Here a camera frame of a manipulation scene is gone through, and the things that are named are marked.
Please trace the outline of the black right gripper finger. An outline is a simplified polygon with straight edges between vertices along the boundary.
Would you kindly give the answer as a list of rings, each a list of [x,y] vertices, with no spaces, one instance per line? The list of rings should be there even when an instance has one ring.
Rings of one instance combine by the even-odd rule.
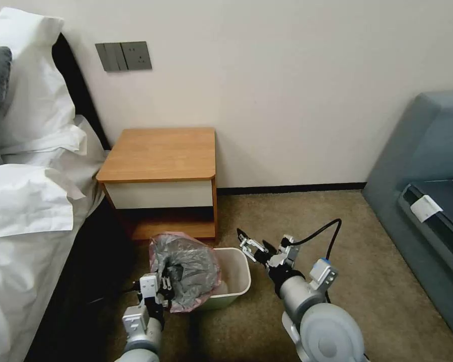
[[[256,250],[256,261],[262,265],[267,265],[269,260],[277,255],[277,249],[266,240],[262,240],[263,246]]]
[[[252,262],[257,262],[255,258],[255,252],[258,249],[257,241],[250,238],[246,232],[240,228],[237,228],[237,237],[240,243],[239,248],[242,250],[244,255],[247,256]]]

